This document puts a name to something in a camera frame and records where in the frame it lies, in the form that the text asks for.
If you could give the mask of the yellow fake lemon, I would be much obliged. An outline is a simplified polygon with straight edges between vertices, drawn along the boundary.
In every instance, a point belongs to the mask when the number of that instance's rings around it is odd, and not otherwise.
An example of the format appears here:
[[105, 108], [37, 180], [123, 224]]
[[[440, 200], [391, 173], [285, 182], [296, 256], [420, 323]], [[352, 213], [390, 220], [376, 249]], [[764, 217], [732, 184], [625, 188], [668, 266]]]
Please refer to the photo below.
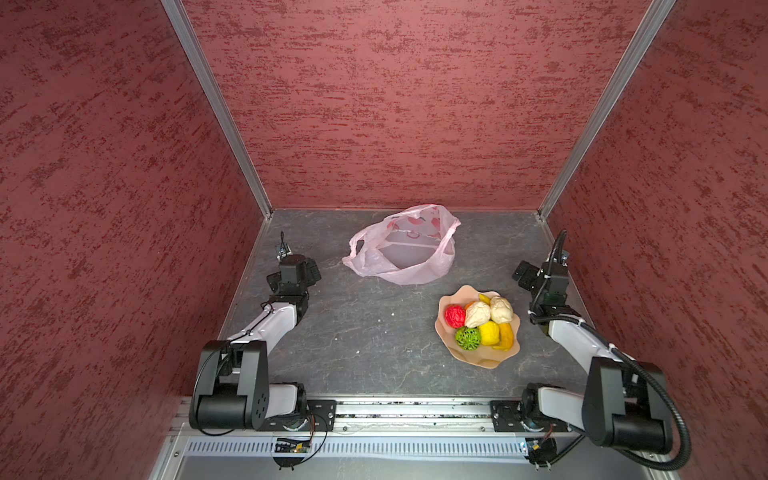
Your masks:
[[485, 322], [477, 327], [480, 343], [484, 346], [494, 346], [500, 342], [500, 327], [493, 321]]

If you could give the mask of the beige fake pear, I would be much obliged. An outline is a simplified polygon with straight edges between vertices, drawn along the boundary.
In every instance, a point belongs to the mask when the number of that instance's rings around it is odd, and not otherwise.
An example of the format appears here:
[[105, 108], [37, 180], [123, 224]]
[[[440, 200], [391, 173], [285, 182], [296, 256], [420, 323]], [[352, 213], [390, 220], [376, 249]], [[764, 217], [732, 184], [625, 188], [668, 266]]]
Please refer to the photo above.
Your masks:
[[478, 300], [465, 307], [465, 323], [467, 328], [477, 328], [491, 320], [490, 305]]

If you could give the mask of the green fake fruit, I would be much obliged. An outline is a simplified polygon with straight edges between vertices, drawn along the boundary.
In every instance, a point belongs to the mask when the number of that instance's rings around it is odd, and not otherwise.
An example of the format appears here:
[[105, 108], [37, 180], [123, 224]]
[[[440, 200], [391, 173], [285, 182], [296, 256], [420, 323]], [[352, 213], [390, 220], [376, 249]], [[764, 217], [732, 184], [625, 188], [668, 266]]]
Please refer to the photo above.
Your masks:
[[456, 330], [454, 340], [462, 350], [474, 351], [481, 345], [482, 337], [477, 328], [463, 326]]

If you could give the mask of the red fake fruit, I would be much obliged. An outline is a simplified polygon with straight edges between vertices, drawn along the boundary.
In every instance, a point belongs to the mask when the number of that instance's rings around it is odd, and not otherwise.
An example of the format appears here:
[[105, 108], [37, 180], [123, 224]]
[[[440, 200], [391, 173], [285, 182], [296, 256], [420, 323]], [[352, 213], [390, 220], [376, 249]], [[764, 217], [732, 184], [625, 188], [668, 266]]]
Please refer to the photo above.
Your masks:
[[448, 327], [460, 329], [465, 326], [466, 311], [461, 305], [448, 305], [443, 311], [443, 320]]

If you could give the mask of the pink plastic bag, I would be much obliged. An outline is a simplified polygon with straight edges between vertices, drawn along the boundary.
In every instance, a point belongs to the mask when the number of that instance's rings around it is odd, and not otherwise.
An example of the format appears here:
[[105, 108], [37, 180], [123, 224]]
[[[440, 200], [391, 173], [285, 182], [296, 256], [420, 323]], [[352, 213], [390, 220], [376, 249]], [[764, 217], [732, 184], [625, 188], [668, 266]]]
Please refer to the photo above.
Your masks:
[[456, 258], [461, 225], [442, 205], [410, 207], [357, 232], [342, 263], [360, 277], [422, 285], [445, 276]]

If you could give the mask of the yellow fake banana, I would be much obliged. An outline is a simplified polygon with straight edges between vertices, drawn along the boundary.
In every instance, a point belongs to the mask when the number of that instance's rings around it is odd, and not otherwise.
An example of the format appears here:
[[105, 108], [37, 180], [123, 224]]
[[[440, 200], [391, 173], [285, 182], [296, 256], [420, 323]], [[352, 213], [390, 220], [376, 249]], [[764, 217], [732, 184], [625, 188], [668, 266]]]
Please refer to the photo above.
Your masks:
[[515, 343], [515, 334], [509, 323], [498, 324], [499, 342], [492, 346], [494, 350], [509, 351]]

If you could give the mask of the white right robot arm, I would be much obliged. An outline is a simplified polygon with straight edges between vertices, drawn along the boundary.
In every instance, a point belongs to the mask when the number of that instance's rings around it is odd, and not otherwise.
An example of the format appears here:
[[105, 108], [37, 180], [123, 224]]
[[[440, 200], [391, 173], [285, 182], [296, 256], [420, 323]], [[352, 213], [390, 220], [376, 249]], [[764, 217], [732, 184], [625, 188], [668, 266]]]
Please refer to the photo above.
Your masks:
[[546, 261], [521, 262], [513, 279], [531, 293], [530, 322], [562, 346], [587, 373], [582, 394], [530, 383], [521, 397], [520, 416], [531, 428], [561, 421], [596, 445], [624, 452], [667, 454], [673, 446], [669, 403], [650, 378], [665, 387], [654, 365], [634, 360], [609, 342], [567, 304], [567, 267]]

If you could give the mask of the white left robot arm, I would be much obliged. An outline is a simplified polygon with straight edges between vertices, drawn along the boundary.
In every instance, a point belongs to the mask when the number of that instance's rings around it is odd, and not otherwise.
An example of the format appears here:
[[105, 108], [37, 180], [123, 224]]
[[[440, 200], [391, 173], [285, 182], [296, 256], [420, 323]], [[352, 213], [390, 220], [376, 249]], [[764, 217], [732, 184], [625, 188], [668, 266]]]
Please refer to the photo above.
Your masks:
[[309, 288], [320, 279], [313, 259], [284, 256], [278, 270], [267, 276], [271, 296], [256, 319], [229, 338], [204, 346], [188, 414], [192, 428], [216, 436], [259, 430], [271, 421], [285, 422], [290, 429], [306, 425], [304, 387], [272, 384], [268, 356], [299, 325], [308, 310]]

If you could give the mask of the pink wavy bowl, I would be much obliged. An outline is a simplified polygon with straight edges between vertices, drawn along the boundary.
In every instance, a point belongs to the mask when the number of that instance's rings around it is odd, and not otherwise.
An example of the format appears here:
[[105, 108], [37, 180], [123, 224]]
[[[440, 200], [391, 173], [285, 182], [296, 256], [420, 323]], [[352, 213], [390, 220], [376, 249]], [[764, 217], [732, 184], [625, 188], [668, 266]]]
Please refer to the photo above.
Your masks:
[[449, 327], [444, 320], [444, 311], [448, 306], [465, 306], [473, 300], [478, 300], [480, 294], [481, 292], [471, 285], [462, 285], [454, 294], [443, 296], [438, 303], [438, 315], [434, 327], [437, 335], [455, 359], [477, 367], [495, 369], [521, 351], [518, 338], [521, 321], [516, 313], [512, 315], [511, 321], [514, 342], [510, 349], [506, 351], [495, 350], [492, 346], [483, 345], [480, 345], [473, 351], [464, 350], [455, 341], [456, 329]]

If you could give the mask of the right aluminium corner post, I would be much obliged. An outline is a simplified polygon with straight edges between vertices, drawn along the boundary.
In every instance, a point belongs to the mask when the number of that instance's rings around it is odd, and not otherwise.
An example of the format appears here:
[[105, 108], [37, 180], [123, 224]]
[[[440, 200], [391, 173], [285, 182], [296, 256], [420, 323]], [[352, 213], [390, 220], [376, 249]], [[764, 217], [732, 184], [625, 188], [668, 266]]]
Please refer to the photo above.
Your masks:
[[675, 0], [650, 2], [560, 173], [538, 209], [538, 217], [542, 222], [551, 215], [675, 4]]

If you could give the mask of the aluminium corner post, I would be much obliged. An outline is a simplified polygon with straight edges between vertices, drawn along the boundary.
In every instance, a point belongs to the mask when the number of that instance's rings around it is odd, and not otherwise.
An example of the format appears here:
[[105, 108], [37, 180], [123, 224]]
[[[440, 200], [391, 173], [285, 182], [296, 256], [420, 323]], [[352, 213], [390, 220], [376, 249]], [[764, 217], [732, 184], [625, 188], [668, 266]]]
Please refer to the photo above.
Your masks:
[[675, 4], [675, 0], [650, 2], [560, 173], [538, 209], [538, 217], [542, 222], [551, 215]]
[[161, 4], [263, 217], [270, 220], [273, 216], [273, 207], [204, 54], [183, 2], [179, 0], [162, 0]]

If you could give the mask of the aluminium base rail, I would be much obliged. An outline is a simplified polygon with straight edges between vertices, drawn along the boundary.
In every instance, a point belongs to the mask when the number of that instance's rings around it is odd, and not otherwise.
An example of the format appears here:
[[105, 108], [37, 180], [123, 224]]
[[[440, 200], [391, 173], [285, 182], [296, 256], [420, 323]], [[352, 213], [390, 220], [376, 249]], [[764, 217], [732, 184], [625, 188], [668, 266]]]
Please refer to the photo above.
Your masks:
[[534, 466], [539, 434], [497, 420], [492, 398], [320, 396], [325, 415], [311, 440], [318, 453], [278, 450], [287, 433], [238, 431], [206, 436], [187, 423], [183, 399], [150, 476], [153, 479], [669, 479], [620, 455], [577, 441], [575, 431], [551, 434], [567, 454]]

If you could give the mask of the left aluminium corner post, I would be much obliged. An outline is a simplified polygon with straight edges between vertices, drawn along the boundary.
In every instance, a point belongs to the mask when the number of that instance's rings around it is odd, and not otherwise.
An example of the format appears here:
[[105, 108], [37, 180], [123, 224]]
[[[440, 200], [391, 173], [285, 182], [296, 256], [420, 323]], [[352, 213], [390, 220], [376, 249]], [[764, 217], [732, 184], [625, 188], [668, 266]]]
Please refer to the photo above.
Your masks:
[[273, 216], [273, 207], [204, 54], [183, 2], [179, 0], [162, 0], [161, 4], [263, 217], [270, 220]]

